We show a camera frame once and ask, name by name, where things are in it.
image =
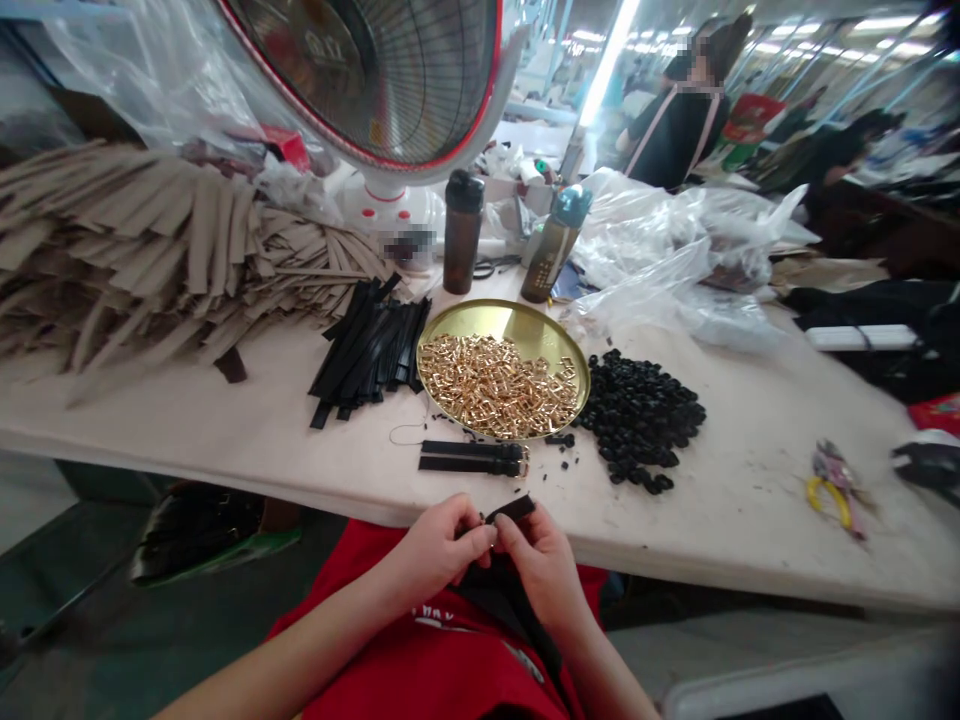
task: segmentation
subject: white table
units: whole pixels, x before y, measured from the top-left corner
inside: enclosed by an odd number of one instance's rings
[[[518,271],[494,275],[475,282],[469,297],[512,299],[519,282]],[[455,300],[439,291],[434,312]],[[784,314],[774,317],[791,326]],[[564,454],[531,443],[526,481],[419,472],[416,443],[462,433],[433,420],[425,395],[406,388],[349,422],[332,419],[312,431],[316,400],[306,389],[327,343],[306,326],[276,327],[242,346],[245,383],[228,385],[215,369],[183,361],[70,410],[70,377],[44,376],[37,358],[7,363],[0,367],[0,447],[207,480],[386,525],[409,524],[461,490],[489,511],[520,488],[546,504],[581,562],[826,601],[960,608],[952,516],[941,516],[939,499],[889,469],[890,449],[912,431],[896,401],[797,332],[767,359],[650,327],[614,340],[628,357],[662,363],[700,394],[709,414],[669,472],[676,488],[658,497],[612,485],[582,429]],[[602,341],[583,346],[588,355],[606,349]],[[391,431],[409,444],[392,444]],[[810,454],[821,437],[837,443],[880,506],[879,518],[864,517],[864,544],[807,504]]]

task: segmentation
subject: hand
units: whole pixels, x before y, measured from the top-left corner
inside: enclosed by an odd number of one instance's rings
[[[467,530],[459,539],[458,531]],[[459,585],[470,563],[490,567],[497,529],[484,525],[466,493],[424,511],[403,540],[374,568],[399,612],[429,600],[448,584]]]
[[[554,640],[557,634],[592,626],[593,614],[570,542],[543,504],[538,502],[537,509],[520,521],[523,529],[503,514],[494,522],[500,532],[498,551],[510,553],[537,619]]]

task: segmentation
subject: fan grille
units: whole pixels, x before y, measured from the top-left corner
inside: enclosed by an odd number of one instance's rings
[[[499,52],[495,0],[226,2],[268,76],[347,154],[429,166],[479,122]]]

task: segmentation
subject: red shirt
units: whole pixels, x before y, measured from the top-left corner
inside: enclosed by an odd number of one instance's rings
[[[406,534],[351,520],[333,554],[273,637],[376,565]],[[598,616],[605,570],[578,566],[587,601]],[[561,700],[536,652],[500,621],[444,590],[381,631],[303,711],[319,718],[444,718],[477,720],[497,707],[522,716],[584,718],[566,667]]]

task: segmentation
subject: fan base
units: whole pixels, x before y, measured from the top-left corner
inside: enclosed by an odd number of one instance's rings
[[[338,198],[343,218],[360,232],[400,233],[430,230],[443,233],[446,206],[428,187],[404,187],[355,173]]]

